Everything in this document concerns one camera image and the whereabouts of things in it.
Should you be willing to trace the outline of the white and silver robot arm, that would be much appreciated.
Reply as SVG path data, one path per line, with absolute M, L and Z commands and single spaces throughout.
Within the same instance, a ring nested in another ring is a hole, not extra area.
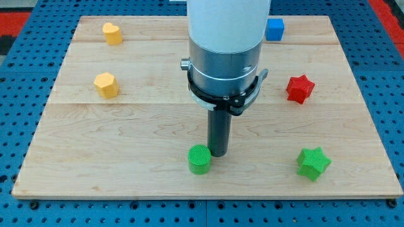
M 192 96 L 209 111 L 241 115 L 256 99 L 268 74 L 258 69 L 270 0 L 188 0 Z

